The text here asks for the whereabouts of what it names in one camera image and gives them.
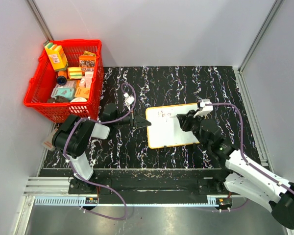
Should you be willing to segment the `white board with orange frame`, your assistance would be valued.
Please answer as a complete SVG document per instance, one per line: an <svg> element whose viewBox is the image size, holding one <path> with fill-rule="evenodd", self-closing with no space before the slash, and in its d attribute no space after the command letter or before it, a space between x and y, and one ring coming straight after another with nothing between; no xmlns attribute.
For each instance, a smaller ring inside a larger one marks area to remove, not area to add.
<svg viewBox="0 0 294 235"><path fill-rule="evenodd" d="M147 127L149 148L156 149L199 143L191 132L182 131L177 118L170 118L196 109L196 103L147 108L146 119L151 122L151 126Z"/></svg>

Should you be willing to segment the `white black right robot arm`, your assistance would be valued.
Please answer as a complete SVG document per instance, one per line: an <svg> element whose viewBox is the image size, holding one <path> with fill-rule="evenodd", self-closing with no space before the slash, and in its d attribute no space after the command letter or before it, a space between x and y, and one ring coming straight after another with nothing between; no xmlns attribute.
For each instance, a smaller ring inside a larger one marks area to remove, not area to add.
<svg viewBox="0 0 294 235"><path fill-rule="evenodd" d="M231 142L212 119L195 115L194 110L177 116L180 128L191 132L222 173L213 181L215 192L239 194L268 210L287 229L294 229L294 181L280 177L251 158Z"/></svg>

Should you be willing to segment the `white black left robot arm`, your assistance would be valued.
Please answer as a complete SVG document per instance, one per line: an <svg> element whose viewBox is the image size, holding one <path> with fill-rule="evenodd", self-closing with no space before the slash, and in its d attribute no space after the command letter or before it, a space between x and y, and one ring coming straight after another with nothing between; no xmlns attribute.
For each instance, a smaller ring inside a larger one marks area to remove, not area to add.
<svg viewBox="0 0 294 235"><path fill-rule="evenodd" d="M101 116L107 124L95 123L91 120L82 120L81 117L71 114L62 123L52 137L52 145L62 153L71 164L75 178L81 180L79 188L89 194L95 191L96 181L92 179L95 175L88 163L86 147L90 138L108 139L114 128L129 125L133 129L151 126L151 122L136 115L134 111L128 114L120 112L116 104L105 105Z"/></svg>

